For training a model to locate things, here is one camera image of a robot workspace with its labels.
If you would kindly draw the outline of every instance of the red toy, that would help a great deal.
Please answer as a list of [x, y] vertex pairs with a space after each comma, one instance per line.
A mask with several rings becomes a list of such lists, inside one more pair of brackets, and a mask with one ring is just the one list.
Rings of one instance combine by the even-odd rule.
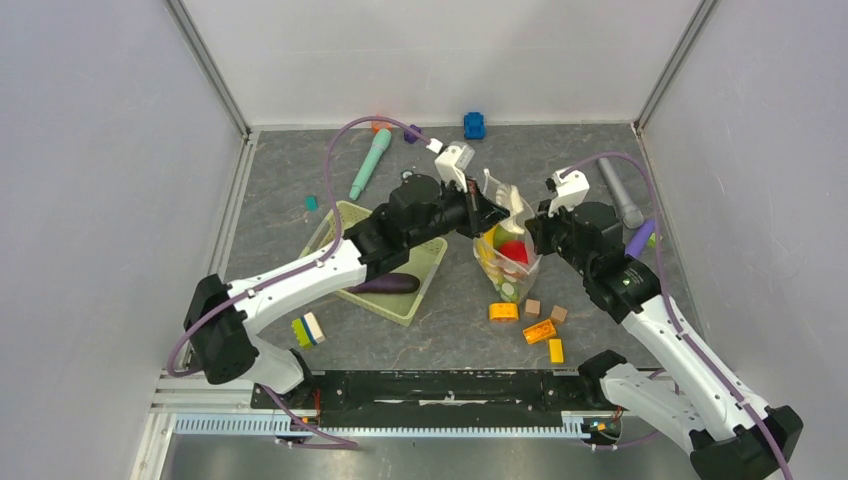
[[524, 247], [524, 242], [521, 240], [505, 242], [498, 248], [498, 251], [501, 252], [501, 255], [513, 262], [523, 263], [525, 265], [530, 263], [527, 258], [527, 248]]

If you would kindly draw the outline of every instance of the white wall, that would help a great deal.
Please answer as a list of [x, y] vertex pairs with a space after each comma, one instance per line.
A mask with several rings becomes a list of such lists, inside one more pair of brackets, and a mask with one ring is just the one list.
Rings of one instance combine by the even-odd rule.
[[0, 17], [0, 477], [127, 478], [239, 137], [162, 2]]
[[184, 0], [253, 125], [632, 120], [697, 0]]
[[646, 132], [708, 340], [806, 424], [796, 478], [848, 469], [846, 18], [721, 2]]

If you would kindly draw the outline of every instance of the toothed linear rail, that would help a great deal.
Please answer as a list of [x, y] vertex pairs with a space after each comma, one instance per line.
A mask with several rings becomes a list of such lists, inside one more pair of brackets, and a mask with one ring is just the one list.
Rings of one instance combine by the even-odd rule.
[[[562, 417], [561, 427], [466, 427], [466, 428], [324, 428], [344, 437], [416, 438], [589, 438], [582, 433], [583, 417]], [[184, 435], [274, 435], [310, 437], [312, 433], [292, 430], [291, 420], [282, 414], [193, 414], [177, 415], [174, 433]]]

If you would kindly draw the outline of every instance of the brown cube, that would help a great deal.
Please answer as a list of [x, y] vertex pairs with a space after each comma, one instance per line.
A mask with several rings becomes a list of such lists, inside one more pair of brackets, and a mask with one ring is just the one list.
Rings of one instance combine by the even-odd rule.
[[525, 315], [538, 318], [540, 313], [542, 313], [542, 302], [529, 298], [524, 302]]
[[568, 310], [560, 307], [559, 305], [554, 305], [554, 309], [551, 311], [551, 321], [556, 325], [562, 325], [565, 323], [566, 315], [568, 315]]

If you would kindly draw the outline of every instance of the marble surface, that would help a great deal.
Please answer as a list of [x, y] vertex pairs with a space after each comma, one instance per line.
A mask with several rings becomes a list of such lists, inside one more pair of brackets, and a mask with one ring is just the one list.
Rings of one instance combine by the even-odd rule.
[[[263, 132], [250, 171], [244, 204], [226, 272], [227, 280], [243, 278], [285, 264], [300, 254], [320, 220], [329, 211], [323, 185], [323, 161], [333, 131]], [[459, 127], [429, 128], [425, 132], [445, 143], [462, 140]], [[370, 147], [370, 129], [354, 130], [337, 147], [333, 192], [348, 200], [353, 178]], [[621, 150], [641, 159], [628, 125], [536, 125], [487, 127], [483, 140], [470, 141], [476, 154], [467, 169], [482, 180], [483, 168], [495, 178], [515, 184], [535, 208], [549, 198], [545, 179], [559, 168], [594, 153]], [[394, 133], [392, 144], [377, 166], [358, 205], [374, 208], [398, 186], [410, 169], [438, 178], [434, 155]], [[647, 190], [630, 166], [613, 161], [631, 196], [648, 213]], [[584, 170], [591, 190], [587, 200], [611, 203], [596, 166]], [[307, 195], [316, 195], [319, 210], [308, 212]], [[625, 229], [625, 237], [632, 232]], [[409, 327], [402, 327], [361, 307], [329, 295], [299, 308], [266, 328], [261, 336], [283, 348], [297, 345], [291, 319], [307, 311], [317, 316], [326, 342], [304, 352], [311, 368], [322, 369], [448, 369], [448, 368], [576, 368], [589, 357], [612, 349], [639, 367], [656, 367], [653, 356], [588, 299], [581, 278], [557, 257], [542, 259], [530, 296], [542, 302], [542, 315], [554, 304], [568, 309], [559, 327], [566, 352], [564, 365], [549, 362], [547, 345], [527, 345], [521, 330], [535, 323], [522, 318], [514, 324], [488, 321], [490, 303], [499, 301], [471, 253], [471, 241], [458, 234], [446, 237], [447, 254]], [[663, 242], [672, 294], [697, 327], [691, 302], [671, 242]], [[643, 260], [655, 267], [653, 255]]]

